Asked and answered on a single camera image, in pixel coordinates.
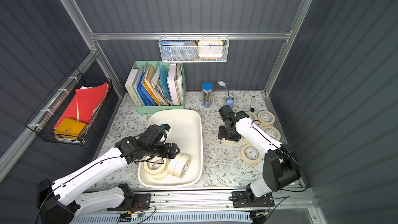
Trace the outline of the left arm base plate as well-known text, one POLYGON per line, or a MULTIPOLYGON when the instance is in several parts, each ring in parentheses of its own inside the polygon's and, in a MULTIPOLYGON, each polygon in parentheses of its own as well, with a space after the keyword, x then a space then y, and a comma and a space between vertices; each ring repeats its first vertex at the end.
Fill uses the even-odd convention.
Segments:
POLYGON ((127 194, 124 196, 123 202, 118 207, 107 208, 107 211, 145 211, 149 209, 150 200, 151 194, 127 194))

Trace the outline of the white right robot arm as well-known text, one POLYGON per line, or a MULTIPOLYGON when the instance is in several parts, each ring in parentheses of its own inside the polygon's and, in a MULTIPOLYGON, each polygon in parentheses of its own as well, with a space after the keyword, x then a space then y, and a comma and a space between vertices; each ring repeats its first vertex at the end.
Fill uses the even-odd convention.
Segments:
POLYGON ((246 199, 253 204, 265 195, 281 190, 301 178, 295 148, 273 139, 244 111, 234 112, 229 105, 218 110, 224 122, 219 127, 218 138, 239 141, 245 138, 263 157, 262 175, 246 187, 246 199))

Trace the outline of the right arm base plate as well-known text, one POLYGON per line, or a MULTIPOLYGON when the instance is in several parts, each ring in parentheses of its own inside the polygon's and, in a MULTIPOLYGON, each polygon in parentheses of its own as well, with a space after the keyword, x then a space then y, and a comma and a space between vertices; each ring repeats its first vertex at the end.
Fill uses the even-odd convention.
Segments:
POLYGON ((262 197, 248 198, 246 191, 233 191, 229 200, 233 202, 234 208, 262 207, 270 208, 275 206, 272 193, 262 197))

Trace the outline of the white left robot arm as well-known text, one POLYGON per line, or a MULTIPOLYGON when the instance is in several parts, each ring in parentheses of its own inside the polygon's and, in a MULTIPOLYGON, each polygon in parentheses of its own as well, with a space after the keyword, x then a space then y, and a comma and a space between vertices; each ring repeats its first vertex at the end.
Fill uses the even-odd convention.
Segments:
POLYGON ((67 176, 37 185, 36 220, 43 224, 68 224, 74 218, 102 209, 131 211, 140 208, 140 202, 128 184, 86 193, 94 183, 108 174, 134 162, 148 162, 154 157, 163 161, 180 154, 175 143, 168 143, 171 127, 168 124, 150 125, 145 132, 117 142, 108 152, 67 176))

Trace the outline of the cream masking tape roll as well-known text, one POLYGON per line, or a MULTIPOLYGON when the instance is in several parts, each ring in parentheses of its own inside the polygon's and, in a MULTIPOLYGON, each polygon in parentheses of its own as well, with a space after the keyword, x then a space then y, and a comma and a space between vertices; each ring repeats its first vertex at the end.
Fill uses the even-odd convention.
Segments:
POLYGON ((262 161, 262 156, 259 151, 250 144, 246 144, 240 151, 241 160, 248 165, 256 165, 262 161))
POLYGON ((167 167, 167 172, 175 177, 183 178, 191 163, 191 157, 180 153, 174 159, 171 159, 167 167))
POLYGON ((167 169, 168 160, 161 157, 146 156, 143 162, 143 168, 149 175, 160 175, 167 169))
POLYGON ((280 141, 281 133, 273 126, 265 126, 262 130, 271 138, 275 139, 276 141, 280 141))
POLYGON ((260 111, 258 113, 258 120, 260 121, 260 126, 267 127, 272 126, 275 123, 275 115, 269 111, 260 111))
POLYGON ((225 140, 225 139, 223 139, 222 140, 226 145, 229 145, 229 146, 233 146, 233 145, 242 145, 242 144, 244 144, 244 142, 242 142, 242 141, 229 141, 229 140, 225 140))
POLYGON ((165 171, 163 171, 163 172, 160 173, 160 174, 156 174, 156 175, 150 174, 149 176, 150 176, 151 178, 153 178, 153 179, 161 180, 161 179, 167 177, 168 175, 169 175, 169 173, 167 172, 167 170, 165 170, 165 171))
POLYGON ((251 121, 258 120, 257 115, 255 115, 254 113, 252 113, 252 112, 246 112, 246 114, 249 116, 249 118, 251 119, 251 121))

